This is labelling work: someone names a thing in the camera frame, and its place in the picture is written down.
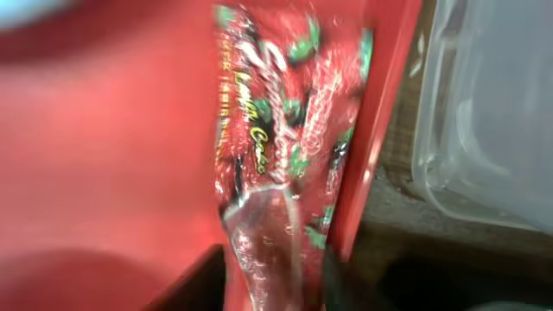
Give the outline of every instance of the red plastic bin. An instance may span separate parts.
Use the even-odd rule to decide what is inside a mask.
[[[346,259],[421,1],[313,2],[375,28],[330,237]],[[137,310],[226,242],[212,5],[86,0],[0,33],[0,309]]]

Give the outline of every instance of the translucent plastic bin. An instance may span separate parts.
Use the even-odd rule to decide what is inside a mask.
[[[81,3],[0,35],[2,310],[138,310],[226,242],[213,2]],[[375,28],[331,236],[346,258],[420,1],[314,4]]]
[[[553,231],[553,2],[438,1],[413,155],[447,215]]]

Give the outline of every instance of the snack wrapper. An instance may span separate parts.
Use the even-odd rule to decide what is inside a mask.
[[[223,226],[254,310],[320,309],[372,31],[290,7],[218,5],[215,16]]]

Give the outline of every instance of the red tray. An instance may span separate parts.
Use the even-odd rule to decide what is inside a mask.
[[[375,28],[330,237],[346,259],[421,1],[314,2]],[[226,241],[212,30],[211,1],[87,0],[0,33],[0,309],[137,310]]]

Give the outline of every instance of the crinkled plastic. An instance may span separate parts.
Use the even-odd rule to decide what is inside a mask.
[[[222,222],[255,310],[317,309],[372,31],[290,7],[215,15]]]

